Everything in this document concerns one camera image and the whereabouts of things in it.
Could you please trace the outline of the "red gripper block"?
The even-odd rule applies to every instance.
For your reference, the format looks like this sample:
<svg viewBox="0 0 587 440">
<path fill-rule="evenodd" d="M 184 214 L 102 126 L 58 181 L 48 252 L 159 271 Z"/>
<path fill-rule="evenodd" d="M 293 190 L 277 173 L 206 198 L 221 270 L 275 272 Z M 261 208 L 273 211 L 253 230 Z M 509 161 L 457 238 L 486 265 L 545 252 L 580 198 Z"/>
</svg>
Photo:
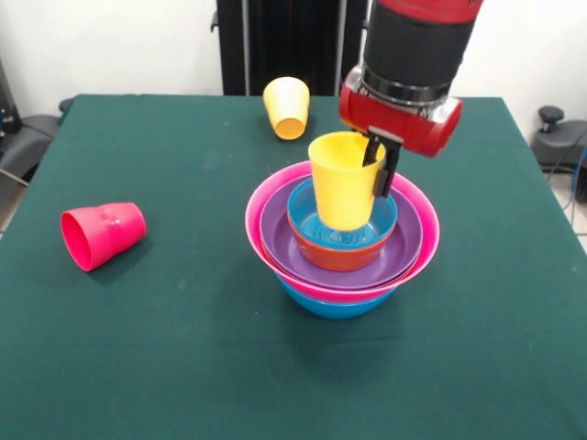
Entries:
<svg viewBox="0 0 587 440">
<path fill-rule="evenodd" d="M 421 110 L 385 103 L 363 93 L 359 86 L 346 82 L 340 93 L 339 114 L 343 123 L 369 135 L 363 168 L 380 160 L 380 138 L 390 139 L 383 142 L 385 157 L 373 192 L 375 197 L 386 198 L 402 144 L 413 153 L 435 157 L 447 146 L 455 132 L 462 115 L 462 101 L 450 97 L 442 104 Z"/>
</svg>

